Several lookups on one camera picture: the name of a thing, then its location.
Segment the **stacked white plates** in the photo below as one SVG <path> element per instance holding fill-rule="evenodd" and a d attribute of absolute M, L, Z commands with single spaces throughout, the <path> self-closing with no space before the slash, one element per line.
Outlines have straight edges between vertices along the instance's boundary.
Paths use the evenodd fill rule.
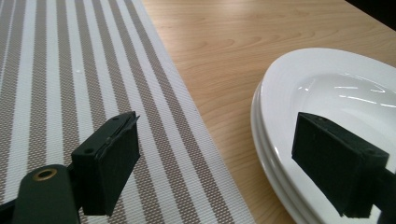
<path fill-rule="evenodd" d="M 376 223 L 340 217 L 291 158 L 298 112 L 330 119 L 390 154 L 396 170 L 396 68 L 337 49 L 299 49 L 267 70 L 251 106 L 251 127 L 262 167 L 298 223 Z"/>

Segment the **gray and white stripe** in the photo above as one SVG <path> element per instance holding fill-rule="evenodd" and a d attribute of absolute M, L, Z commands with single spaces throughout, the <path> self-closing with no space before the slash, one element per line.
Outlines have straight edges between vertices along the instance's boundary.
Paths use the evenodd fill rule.
<path fill-rule="evenodd" d="M 138 0 L 26 4 L 0 2 L 0 203 L 28 171 L 68 164 L 106 119 L 135 110 L 143 156 L 113 217 L 84 223 L 252 222 Z"/>

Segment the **woven fabric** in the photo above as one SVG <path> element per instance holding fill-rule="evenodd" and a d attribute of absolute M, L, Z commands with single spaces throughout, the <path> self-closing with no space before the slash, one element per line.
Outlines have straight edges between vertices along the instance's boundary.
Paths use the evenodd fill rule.
<path fill-rule="evenodd" d="M 253 223 L 141 2 L 0 0 L 0 203 L 131 110 L 142 158 L 83 223 Z"/>

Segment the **placemat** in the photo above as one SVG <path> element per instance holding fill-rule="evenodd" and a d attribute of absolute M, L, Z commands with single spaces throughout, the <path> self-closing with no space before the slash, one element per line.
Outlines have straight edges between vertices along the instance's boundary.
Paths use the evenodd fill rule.
<path fill-rule="evenodd" d="M 253 222 L 140 1 L 0 0 L 0 75 L 0 203 L 134 110 L 142 158 L 114 215 L 82 222 Z"/>

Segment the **wooden table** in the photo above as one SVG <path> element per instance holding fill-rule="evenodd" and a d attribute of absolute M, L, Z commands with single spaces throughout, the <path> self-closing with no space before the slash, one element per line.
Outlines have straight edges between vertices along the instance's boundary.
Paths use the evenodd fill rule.
<path fill-rule="evenodd" d="M 396 32 L 343 0 L 143 0 L 258 223 L 292 223 L 257 157 L 253 92 L 277 57 L 333 48 L 396 66 Z"/>

